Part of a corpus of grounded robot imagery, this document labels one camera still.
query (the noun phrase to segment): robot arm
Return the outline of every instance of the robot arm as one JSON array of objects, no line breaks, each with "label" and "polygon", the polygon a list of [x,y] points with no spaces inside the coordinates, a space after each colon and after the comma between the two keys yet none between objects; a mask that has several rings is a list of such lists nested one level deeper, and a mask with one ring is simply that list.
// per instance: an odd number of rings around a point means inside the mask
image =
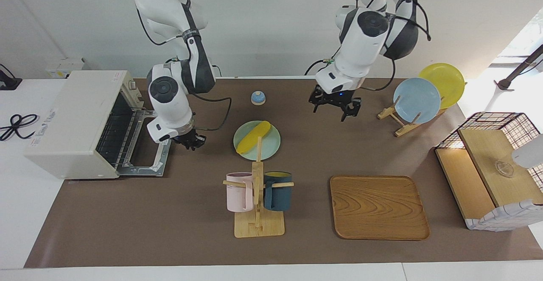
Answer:
[{"label": "robot arm", "polygon": [[209,92],[215,77],[199,29],[207,22],[193,15],[191,0],[134,0],[151,30],[175,44],[177,58],[153,67],[147,77],[149,97],[157,118],[147,125],[155,142],[173,139],[187,149],[200,147],[205,136],[194,129],[188,94]]},{"label": "robot arm", "polygon": [[417,0],[393,0],[395,14],[386,13],[386,0],[362,0],[367,7],[344,6],[336,14],[341,48],[333,63],[316,74],[318,85],[310,97],[315,105],[343,109],[342,121],[355,117],[361,99],[354,91],[364,82],[379,54],[392,60],[409,55],[417,44]]}]

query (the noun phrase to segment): light green plate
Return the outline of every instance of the light green plate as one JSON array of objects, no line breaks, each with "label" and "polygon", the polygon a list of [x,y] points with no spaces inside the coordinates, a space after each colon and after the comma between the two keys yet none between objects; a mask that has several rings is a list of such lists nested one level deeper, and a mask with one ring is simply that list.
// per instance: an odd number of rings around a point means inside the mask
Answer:
[{"label": "light green plate", "polygon": [[[250,131],[252,131],[255,126],[257,126],[262,121],[250,121],[240,126],[236,133],[234,134],[234,149],[237,148],[237,145]],[[269,132],[262,138],[262,160],[268,159],[279,149],[281,144],[281,135],[275,126],[271,126]],[[256,161],[256,146],[253,147],[249,152],[240,154],[243,158],[246,158],[250,161]]]}]

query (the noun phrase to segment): electrical outlet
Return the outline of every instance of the electrical outlet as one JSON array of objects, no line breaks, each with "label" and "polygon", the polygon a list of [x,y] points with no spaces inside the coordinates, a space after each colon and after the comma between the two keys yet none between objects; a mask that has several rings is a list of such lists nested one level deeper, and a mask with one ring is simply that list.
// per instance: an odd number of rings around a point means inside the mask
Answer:
[{"label": "electrical outlet", "polygon": [[68,78],[74,70],[90,70],[82,59],[67,58],[49,63],[45,68],[50,78]]}]

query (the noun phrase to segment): brown table mat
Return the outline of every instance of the brown table mat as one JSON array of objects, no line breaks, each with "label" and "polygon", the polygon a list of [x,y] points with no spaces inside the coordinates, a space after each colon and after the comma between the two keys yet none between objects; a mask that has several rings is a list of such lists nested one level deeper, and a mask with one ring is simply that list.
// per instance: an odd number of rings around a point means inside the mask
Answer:
[{"label": "brown table mat", "polygon": [[[367,80],[381,86],[385,79]],[[173,147],[165,176],[115,181],[66,181],[43,224],[25,267],[323,264],[543,259],[528,227],[494,233],[466,228],[431,147],[460,125],[457,106],[395,138],[398,124],[378,120],[401,80],[382,92],[365,92],[358,117],[340,122],[337,107],[307,102],[313,80],[219,80],[207,97],[232,96],[222,130],[206,132],[196,152]],[[263,90],[266,103],[250,94]],[[215,127],[226,103],[190,98],[198,126]],[[268,120],[281,148],[266,171],[293,173],[291,210],[283,236],[236,239],[226,209],[225,175],[250,171],[233,149],[237,128]],[[154,155],[144,132],[138,156]],[[425,241],[344,240],[333,226],[328,180],[333,175],[407,175],[415,181],[432,235]]]}]

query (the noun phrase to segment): metal pole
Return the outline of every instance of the metal pole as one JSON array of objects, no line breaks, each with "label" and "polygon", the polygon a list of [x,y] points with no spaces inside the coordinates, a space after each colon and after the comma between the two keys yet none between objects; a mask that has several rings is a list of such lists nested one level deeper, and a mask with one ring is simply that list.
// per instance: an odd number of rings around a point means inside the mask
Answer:
[{"label": "metal pole", "polygon": [[500,82],[497,82],[496,85],[501,90],[509,90],[509,86],[511,85],[511,82],[518,77],[519,74],[524,71],[524,69],[528,68],[530,64],[532,64],[537,58],[539,58],[540,55],[543,54],[543,45],[539,46],[534,53],[530,54],[528,58],[522,62],[522,64],[518,65],[517,68],[511,74],[507,77],[501,80]]}]

